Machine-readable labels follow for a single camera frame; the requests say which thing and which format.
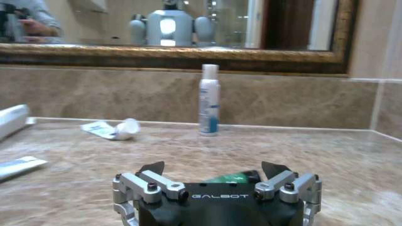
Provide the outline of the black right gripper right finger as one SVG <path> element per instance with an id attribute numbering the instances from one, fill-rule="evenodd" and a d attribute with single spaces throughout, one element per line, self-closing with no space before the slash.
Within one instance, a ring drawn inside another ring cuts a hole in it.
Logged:
<path id="1" fill-rule="evenodd" d="M 317 174 L 299 175 L 286 165 L 262 162 L 266 181 L 254 186 L 254 197 L 262 202 L 275 196 L 285 203 L 303 202 L 303 225 L 314 224 L 315 215 L 321 212 L 322 180 Z"/>

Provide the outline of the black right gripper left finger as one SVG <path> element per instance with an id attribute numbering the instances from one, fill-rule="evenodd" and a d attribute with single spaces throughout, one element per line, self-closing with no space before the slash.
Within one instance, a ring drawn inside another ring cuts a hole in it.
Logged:
<path id="1" fill-rule="evenodd" d="M 114 210 L 120 215 L 123 225 L 138 226 L 136 210 L 139 201 L 157 204 L 166 197 L 185 203 L 189 191 L 182 182 L 171 181 L 163 174 L 165 162 L 146 164 L 136 173 L 116 174 L 112 181 Z"/>

